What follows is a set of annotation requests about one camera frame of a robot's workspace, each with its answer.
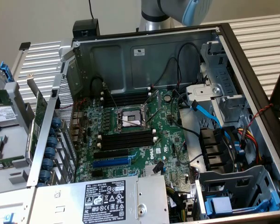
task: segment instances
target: wall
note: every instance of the wall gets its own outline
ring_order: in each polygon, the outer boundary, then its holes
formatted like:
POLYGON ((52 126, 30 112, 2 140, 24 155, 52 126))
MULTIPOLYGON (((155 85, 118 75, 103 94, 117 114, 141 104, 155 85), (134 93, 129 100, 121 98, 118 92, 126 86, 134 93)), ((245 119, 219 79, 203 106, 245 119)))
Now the wall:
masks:
MULTIPOLYGON (((133 32, 140 22, 140 0, 91 0, 101 34, 133 32)), ((280 13, 280 0, 213 0, 204 21, 280 13)), ((87 0, 0 0, 0 62, 10 66, 21 42, 72 37, 76 20, 89 19, 87 0)))

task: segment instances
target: power supply label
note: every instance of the power supply label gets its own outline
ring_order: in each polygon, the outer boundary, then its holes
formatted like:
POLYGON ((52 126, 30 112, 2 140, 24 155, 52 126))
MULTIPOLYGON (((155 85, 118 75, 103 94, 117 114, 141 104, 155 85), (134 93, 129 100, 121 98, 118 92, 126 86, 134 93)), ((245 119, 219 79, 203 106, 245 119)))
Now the power supply label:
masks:
POLYGON ((107 223, 126 219, 126 181, 87 184, 83 223, 107 223))

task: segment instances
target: green motherboard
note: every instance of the green motherboard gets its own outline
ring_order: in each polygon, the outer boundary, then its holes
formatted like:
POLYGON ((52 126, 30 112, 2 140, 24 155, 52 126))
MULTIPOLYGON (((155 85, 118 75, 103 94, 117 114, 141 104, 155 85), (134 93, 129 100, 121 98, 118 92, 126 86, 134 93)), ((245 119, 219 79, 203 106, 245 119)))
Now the green motherboard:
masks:
MULTIPOLYGON (((188 161, 188 152, 186 147, 182 147, 185 141, 183 130, 170 122, 168 116, 171 116, 170 103, 164 100, 165 96, 172 98, 172 91, 167 89, 159 90, 161 100, 161 110, 149 121, 149 128, 156 130, 157 141, 153 146, 136 147, 129 149, 132 162, 130 165, 111 166, 103 168, 93 168, 92 163, 95 161, 93 154, 99 152, 97 140, 99 133, 103 134, 120 134, 116 130, 117 115, 114 112, 116 108, 104 108, 101 106, 99 99, 88 100, 78 111, 87 114, 80 130, 87 131, 91 129, 90 136, 80 136, 78 138, 76 149, 78 154, 78 166, 76 173, 76 182, 93 181, 98 179, 109 179, 124 176, 137 175, 138 177, 146 176, 147 170, 152 170, 159 162, 163 161, 163 174, 168 186, 174 187, 176 190, 189 191, 189 182, 185 181, 185 174, 189 173, 188 165, 182 165, 176 158, 174 151, 181 151, 179 160, 188 161), (103 176, 93 177, 93 170, 102 170, 103 176)), ((149 116, 158 110, 158 97, 154 97, 147 106, 149 108, 149 116)), ((176 113, 177 103, 173 103, 173 110, 176 113)), ((130 127, 123 129, 122 132, 134 131, 141 127, 130 127)))

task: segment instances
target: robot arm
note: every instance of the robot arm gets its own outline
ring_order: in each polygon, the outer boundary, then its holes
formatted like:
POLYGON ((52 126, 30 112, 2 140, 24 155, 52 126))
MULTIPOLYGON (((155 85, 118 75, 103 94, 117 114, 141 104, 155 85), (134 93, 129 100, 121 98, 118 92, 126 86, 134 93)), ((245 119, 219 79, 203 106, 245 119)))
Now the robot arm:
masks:
POLYGON ((154 23, 172 17, 185 26, 199 25, 211 3, 212 0, 142 0, 142 17, 154 23))

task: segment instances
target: blue pcie slot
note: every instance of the blue pcie slot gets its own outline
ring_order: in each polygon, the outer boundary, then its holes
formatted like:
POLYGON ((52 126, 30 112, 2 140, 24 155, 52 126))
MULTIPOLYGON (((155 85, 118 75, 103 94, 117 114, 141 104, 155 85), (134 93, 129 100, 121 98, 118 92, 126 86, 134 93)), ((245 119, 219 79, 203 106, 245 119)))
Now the blue pcie slot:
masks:
POLYGON ((131 164, 131 158, 123 157, 123 158, 94 161, 92 163, 92 167, 99 168, 99 167, 111 167, 111 166, 130 165, 130 164, 131 164))

